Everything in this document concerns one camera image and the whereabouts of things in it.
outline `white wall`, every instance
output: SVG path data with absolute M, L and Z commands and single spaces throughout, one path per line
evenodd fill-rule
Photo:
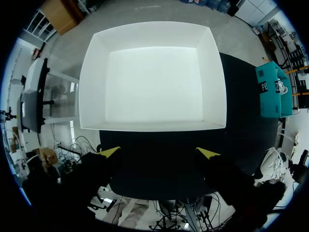
M 284 14 L 283 11 L 279 11 L 278 13 L 276 13 L 272 19 L 276 19 L 279 24 L 284 27 L 289 33 L 291 33 L 292 31 L 296 31 L 295 28 L 293 27 L 293 25 L 291 24 L 289 18 Z
M 7 60 L 6 68 L 3 75 L 2 85 L 1 85 L 1 99 L 0 99 L 0 109 L 8 110 L 8 107 L 11 107 L 12 115 L 16 115 L 17 110 L 17 101 L 20 97 L 22 90 L 21 85 L 11 85 L 11 90 L 9 93 L 9 84 L 10 79 L 20 80 L 22 75 L 27 76 L 28 69 L 31 65 L 32 52 L 36 48 L 32 44 L 17 39 L 16 43 L 11 51 L 11 54 Z M 12 127 L 17 126 L 17 119 L 12 119 L 5 123 L 5 128 L 12 130 Z M 7 138 L 12 138 L 13 134 L 10 131 L 7 131 Z M 21 150 L 17 150 L 16 153 L 10 153 L 13 161 L 21 158 Z

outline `white box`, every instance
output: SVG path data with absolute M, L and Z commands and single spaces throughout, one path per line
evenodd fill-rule
M 225 127 L 225 78 L 205 26 L 144 22 L 98 32 L 85 55 L 79 88 L 84 129 Z

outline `black tabletop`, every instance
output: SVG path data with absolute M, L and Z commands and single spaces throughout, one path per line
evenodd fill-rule
M 172 200 L 214 192 L 196 168 L 196 147 L 226 156 L 247 174 L 255 172 L 265 150 L 275 144 L 278 120 L 260 117 L 255 67 L 226 54 L 220 56 L 227 98 L 225 129 L 100 131 L 103 150 L 120 146 L 123 153 L 110 183 L 115 193 L 137 199 Z

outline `teal box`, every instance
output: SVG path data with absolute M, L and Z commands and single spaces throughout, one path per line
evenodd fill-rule
M 255 72 L 260 91 L 261 116 L 282 118 L 292 115 L 292 87 L 285 72 L 273 61 L 255 68 Z M 286 94 L 280 94 L 278 79 L 288 88 Z

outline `gray floor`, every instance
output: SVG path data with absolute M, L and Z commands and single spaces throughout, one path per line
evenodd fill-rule
M 236 17 L 213 11 L 207 7 L 199 7 L 195 4 L 184 4 L 179 0 L 106 0 L 100 8 L 87 16 L 78 26 L 60 36 L 54 35 L 46 45 L 42 58 L 48 58 L 48 66 L 64 74 L 79 79 L 83 59 L 89 42 L 94 33 L 112 27 L 145 21 L 180 21 L 195 23 L 210 27 L 218 49 L 244 60 L 252 65 L 264 64 L 262 57 L 267 57 L 258 37 L 250 26 Z M 63 109 L 67 114 L 68 105 Z M 53 147 L 55 142 L 51 132 L 51 125 L 43 125 L 40 136 L 42 146 Z M 75 137 L 86 136 L 92 146 L 99 144 L 99 132 L 97 130 L 85 130 L 80 128 L 79 120 L 74 121 Z M 54 137 L 64 144 L 71 144 L 71 126 L 68 123 L 54 125 Z M 223 222 L 234 211 L 227 207 L 221 199 L 220 221 Z M 215 213 L 217 206 L 212 205 L 211 214 Z M 103 218 L 104 212 L 97 217 Z M 138 224 L 139 229 L 148 229 L 149 225 L 155 225 L 158 215 L 151 206 Z M 213 220 L 213 226 L 218 225 L 218 217 Z

